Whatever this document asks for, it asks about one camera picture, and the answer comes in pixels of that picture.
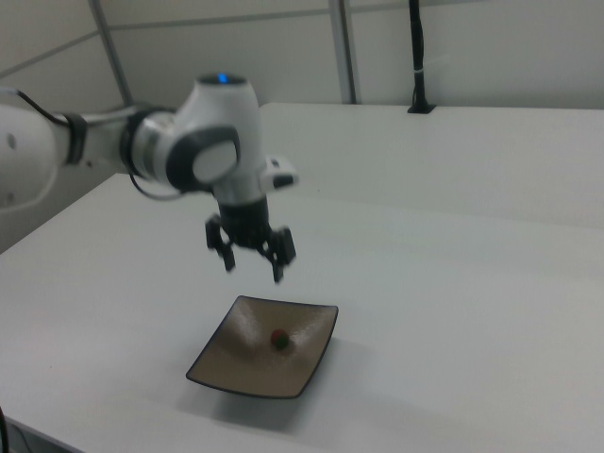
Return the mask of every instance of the table surface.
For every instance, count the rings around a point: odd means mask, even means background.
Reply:
[[[402,111],[262,108],[301,174],[269,197],[278,286],[207,250],[210,197],[126,176],[1,255],[6,415],[87,452],[601,451],[604,115]],[[239,294],[339,306],[298,399],[185,378]]]

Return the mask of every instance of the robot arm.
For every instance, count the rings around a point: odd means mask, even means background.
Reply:
[[[60,165],[108,162],[181,193],[211,193],[220,214],[206,223],[207,243],[226,270],[235,266],[235,244],[257,250],[281,280],[294,242],[287,227],[271,229],[266,194],[293,185],[297,174],[284,158],[262,152],[258,101],[245,79],[200,77],[176,112],[132,107],[55,117],[58,125],[32,111],[0,109],[0,209],[42,198]]]

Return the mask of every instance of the brown ceramic dish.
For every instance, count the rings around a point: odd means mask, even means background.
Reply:
[[[296,398],[319,366],[337,317],[335,306],[240,295],[187,379],[234,394]],[[280,350],[271,344],[276,329],[289,336]]]

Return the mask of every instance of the white wall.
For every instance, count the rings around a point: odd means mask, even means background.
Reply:
[[[0,14],[0,85],[26,92],[48,109],[97,111],[122,105],[88,2],[8,0]],[[6,96],[0,103],[23,105]],[[0,213],[0,252],[112,174],[65,168],[38,206]]]
[[[204,73],[266,102],[341,103],[328,0],[103,0],[135,99],[177,107]]]
[[[602,0],[422,0],[430,102],[604,109]],[[361,100],[411,102],[405,0],[350,0]]]

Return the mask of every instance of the small red fruit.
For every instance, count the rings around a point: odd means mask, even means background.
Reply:
[[[277,350],[284,349],[290,342],[290,336],[282,328],[276,328],[271,333],[271,344],[277,348]]]

